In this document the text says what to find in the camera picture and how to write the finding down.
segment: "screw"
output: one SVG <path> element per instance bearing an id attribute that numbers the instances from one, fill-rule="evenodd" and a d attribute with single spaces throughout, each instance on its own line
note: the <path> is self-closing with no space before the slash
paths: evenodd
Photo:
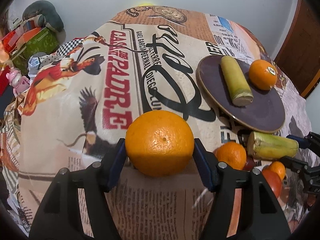
<path id="1" fill-rule="evenodd" d="M 67 171 L 68 171 L 67 168 L 61 168 L 61 169 L 59 170 L 59 173 L 60 173 L 60 174 L 66 174 Z"/>
<path id="2" fill-rule="evenodd" d="M 253 172 L 253 174 L 255 174 L 255 175 L 260 174 L 260 170 L 257 169 L 257 168 L 253 168 L 253 169 L 252 169 L 252 172 Z"/>
<path id="3" fill-rule="evenodd" d="M 98 168 L 98 167 L 100 167 L 101 166 L 101 162 L 94 162 L 94 163 L 92 163 L 92 167 L 94 167 L 94 168 Z"/>
<path id="4" fill-rule="evenodd" d="M 227 164 L 224 163 L 224 162 L 219 162 L 219 163 L 218 163 L 218 166 L 219 166 L 220 168 L 224 169 L 224 168 L 227 167 Z"/>

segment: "green gift box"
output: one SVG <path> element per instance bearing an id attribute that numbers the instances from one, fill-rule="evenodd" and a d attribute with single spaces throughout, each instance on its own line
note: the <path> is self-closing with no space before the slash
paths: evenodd
<path id="1" fill-rule="evenodd" d="M 59 43 L 53 31 L 44 27 L 35 36 L 33 36 L 25 45 L 26 48 L 22 52 L 25 59 L 29 60 L 32 55 L 38 52 L 51 54 L 54 52 Z"/>
<path id="2" fill-rule="evenodd" d="M 53 31 L 44 27 L 40 32 L 27 41 L 15 54 L 11 54 L 14 66 L 21 70 L 23 75 L 28 73 L 28 60 L 38 52 L 51 54 L 59 46 Z"/>

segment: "sugarcane piece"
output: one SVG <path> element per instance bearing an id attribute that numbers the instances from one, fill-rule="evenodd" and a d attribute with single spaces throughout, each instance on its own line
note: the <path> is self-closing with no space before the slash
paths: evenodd
<path id="1" fill-rule="evenodd" d="M 224 56 L 220 65 L 232 103 L 235 106 L 250 104 L 253 100 L 253 94 L 238 62 L 231 56 Z"/>
<path id="2" fill-rule="evenodd" d="M 248 155 L 260 160 L 278 160 L 294 157 L 299 148 L 297 141 L 261 132 L 251 132 L 247 143 Z"/>

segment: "stuffed toy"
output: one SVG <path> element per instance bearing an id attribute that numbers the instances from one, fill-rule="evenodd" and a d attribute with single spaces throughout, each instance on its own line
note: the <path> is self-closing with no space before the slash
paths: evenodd
<path id="1" fill-rule="evenodd" d="M 21 75 L 21 71 L 18 68 L 12 68 L 9 73 L 6 74 L 9 84 L 13 87 L 13 94 L 17 97 L 22 92 L 26 91 L 29 87 L 29 79 Z"/>
<path id="2" fill-rule="evenodd" d="M 46 26 L 54 32 L 63 30 L 63 22 L 52 3 L 40 0 L 30 4 L 22 14 L 22 20 L 34 20 L 36 27 Z"/>

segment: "table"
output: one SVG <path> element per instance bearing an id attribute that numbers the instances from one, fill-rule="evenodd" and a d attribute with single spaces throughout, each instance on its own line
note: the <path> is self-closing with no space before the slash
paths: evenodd
<path id="1" fill-rule="evenodd" d="M 245 146 L 250 130 L 218 109 L 198 86 L 195 70 L 208 55 L 230 55 L 249 64 L 264 59 L 275 65 L 255 36 L 237 23 L 183 9 L 143 6 L 118 13 L 60 64 L 45 66 L 37 76 L 41 85 L 34 82 L 26 103 L 18 98 L 16 112 L 21 114 L 23 109 L 21 126 L 11 115 L 1 134 L 5 142 L 1 147 L 9 156 L 4 174 L 23 210 L 26 231 L 57 171 L 62 167 L 83 169 L 101 158 L 146 111 L 179 114 L 208 151 L 231 140 Z M 81 63 L 89 60 L 95 64 L 86 67 Z M 70 61 L 79 63 L 77 70 L 59 76 L 57 69 Z M 307 135 L 311 125 L 305 100 L 276 69 L 276 90 L 286 112 L 285 123 L 276 134 Z M 45 96 L 37 97 L 39 92 Z M 99 145 L 90 147 L 88 131 Z M 296 157 L 311 166 L 319 164 L 309 150 L 299 150 Z M 202 186 L 192 161 L 183 173 L 160 179 L 148 178 L 127 163 L 117 187 L 106 197 L 123 239 L 154 230 L 198 239 L 213 195 Z M 296 226 L 303 217 L 306 197 L 297 175 L 287 170 L 279 202 L 289 224 Z M 79 204 L 84 231 L 92 235 L 81 190 Z"/>

